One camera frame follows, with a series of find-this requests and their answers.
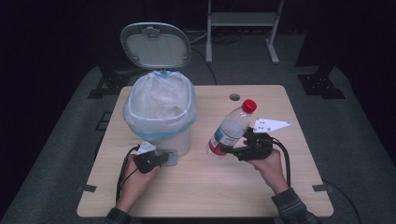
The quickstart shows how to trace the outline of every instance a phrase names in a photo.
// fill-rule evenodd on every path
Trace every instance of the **human hand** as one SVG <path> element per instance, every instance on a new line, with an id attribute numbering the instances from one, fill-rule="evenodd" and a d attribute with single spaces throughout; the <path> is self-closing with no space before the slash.
<path id="1" fill-rule="evenodd" d="M 281 193 L 289 188 L 283 176 L 279 150 L 273 149 L 271 155 L 263 160 L 247 162 L 260 171 L 265 183 L 273 190 L 274 194 Z"/>
<path id="2" fill-rule="evenodd" d="M 129 155 L 124 177 L 122 179 L 122 182 L 125 182 L 122 185 L 120 198 L 116 203 L 116 208 L 125 213 L 129 213 L 131 211 L 136 200 L 143 194 L 150 181 L 160 171 L 160 167 L 156 166 L 146 174 L 140 173 L 134 163 L 135 156 L 136 155 L 133 154 Z"/>

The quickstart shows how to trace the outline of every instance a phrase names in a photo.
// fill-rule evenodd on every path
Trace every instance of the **trash can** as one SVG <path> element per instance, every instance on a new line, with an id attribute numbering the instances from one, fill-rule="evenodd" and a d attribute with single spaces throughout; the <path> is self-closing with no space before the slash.
<path id="1" fill-rule="evenodd" d="M 139 22 L 120 35 L 128 58 L 150 72 L 134 84 L 123 117 L 134 134 L 158 149 L 175 149 L 178 156 L 191 147 L 196 119 L 195 91 L 177 70 L 191 59 L 190 42 L 175 26 Z"/>

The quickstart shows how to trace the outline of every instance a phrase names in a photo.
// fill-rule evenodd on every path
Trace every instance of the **trash can lid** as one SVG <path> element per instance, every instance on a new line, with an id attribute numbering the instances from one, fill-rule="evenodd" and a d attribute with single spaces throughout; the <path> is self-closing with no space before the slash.
<path id="1" fill-rule="evenodd" d="M 176 70 L 185 67 L 191 59 L 189 39 L 166 23 L 130 24 L 122 30 L 120 42 L 128 58 L 148 70 Z"/>

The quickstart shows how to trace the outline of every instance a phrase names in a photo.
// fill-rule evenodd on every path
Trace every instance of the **bottle label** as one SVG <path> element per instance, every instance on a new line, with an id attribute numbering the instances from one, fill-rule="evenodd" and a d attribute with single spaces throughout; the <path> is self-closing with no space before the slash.
<path id="1" fill-rule="evenodd" d="M 220 146 L 233 146 L 238 142 L 238 138 L 228 136 L 222 129 L 218 127 L 215 134 L 209 141 L 209 148 L 213 153 L 224 156 L 227 153 L 220 150 Z"/>

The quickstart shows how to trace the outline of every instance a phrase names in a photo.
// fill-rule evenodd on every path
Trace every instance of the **plastic bottle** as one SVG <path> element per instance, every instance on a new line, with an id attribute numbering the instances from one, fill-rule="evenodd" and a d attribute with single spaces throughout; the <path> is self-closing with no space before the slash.
<path id="1" fill-rule="evenodd" d="M 207 155 L 215 159 L 225 156 L 227 153 L 222 152 L 220 146 L 233 146 L 239 141 L 247 131 L 251 114 L 256 108 L 256 103 L 247 99 L 241 107 L 227 115 L 206 145 Z"/>

